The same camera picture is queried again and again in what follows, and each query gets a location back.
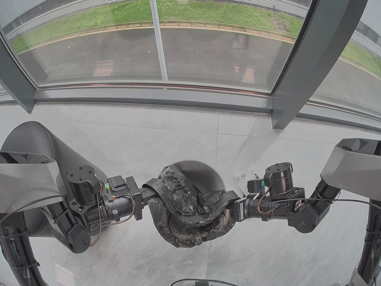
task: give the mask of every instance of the gray tile floor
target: gray tile floor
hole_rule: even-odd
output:
[[[165,165],[192,159],[213,166],[227,189],[237,192],[233,173],[254,170],[263,175],[267,166],[290,161],[295,185],[304,186],[309,195],[340,139],[381,139],[379,133],[302,119],[283,131],[272,130],[266,114],[39,103],[30,115],[17,105],[0,105],[0,144],[28,120],[47,126],[108,176],[132,175],[142,184]],[[341,197],[359,198],[346,192]],[[362,250],[367,210],[363,204],[337,202],[310,234],[300,234],[284,221],[246,220],[219,239],[176,249],[160,237],[144,209],[142,221],[107,228],[83,254],[72,254],[52,238],[31,238],[31,244],[50,286],[58,285],[55,263],[74,273],[75,286],[169,286],[188,277],[241,286],[329,286],[349,281]],[[0,281],[17,285],[1,256]]]

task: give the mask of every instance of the robotic arm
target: robotic arm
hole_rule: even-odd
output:
[[[45,135],[44,139],[19,147],[25,140],[24,132],[31,136],[33,131],[32,136]],[[291,163],[272,165],[263,179],[248,181],[248,196],[234,203],[235,219],[283,219],[299,232],[312,232],[329,211],[332,201],[327,199],[336,198],[341,189],[381,206],[381,189],[376,185],[380,166],[381,141],[344,139],[334,148],[309,199],[304,188],[294,187]],[[142,219],[142,208],[157,196],[149,182],[139,188],[133,177],[107,178],[36,122],[18,126],[4,143],[0,190],[0,244],[22,286],[46,285],[29,236],[54,236],[72,252],[83,253],[94,244],[90,236],[132,215]],[[381,211],[370,206],[364,250],[350,286],[372,285],[379,273],[380,222]]]

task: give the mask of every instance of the road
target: road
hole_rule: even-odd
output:
[[[162,28],[161,33],[170,81],[261,92],[271,91],[292,48],[275,39],[227,31]],[[153,28],[75,37],[18,56],[40,86],[162,79]],[[380,86],[371,74],[338,60],[312,99],[381,115]]]

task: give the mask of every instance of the green lawn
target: green lawn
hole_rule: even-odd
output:
[[[245,4],[211,0],[189,0],[182,4],[177,0],[157,0],[157,9],[160,21],[198,21],[276,31],[273,11]],[[298,35],[302,20],[281,13],[276,16],[288,22],[290,36]],[[38,43],[91,28],[137,22],[152,23],[149,0],[117,2],[58,18],[16,36],[11,40],[11,45],[19,52]]]
[[[342,55],[363,65],[381,77],[381,59],[357,45],[354,41],[348,42]]]

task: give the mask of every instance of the plastic bag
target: plastic bag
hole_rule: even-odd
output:
[[[233,211],[226,209],[239,199],[234,191],[200,193],[174,165],[147,185],[159,194],[148,201],[155,227],[175,247],[201,245],[225,235],[235,224]]]

